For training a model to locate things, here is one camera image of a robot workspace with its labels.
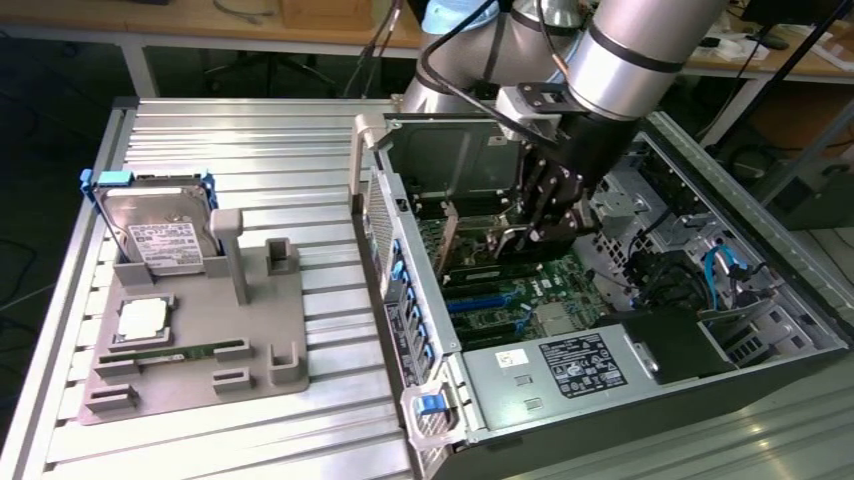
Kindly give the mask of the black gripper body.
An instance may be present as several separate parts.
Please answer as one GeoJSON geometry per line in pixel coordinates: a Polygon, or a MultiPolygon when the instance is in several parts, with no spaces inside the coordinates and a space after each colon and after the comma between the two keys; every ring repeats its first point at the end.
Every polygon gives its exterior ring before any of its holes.
{"type": "Polygon", "coordinates": [[[618,121],[598,114],[566,115],[550,145],[536,145],[525,157],[558,162],[582,180],[582,197],[590,198],[617,165],[640,130],[641,120],[618,121]]]}

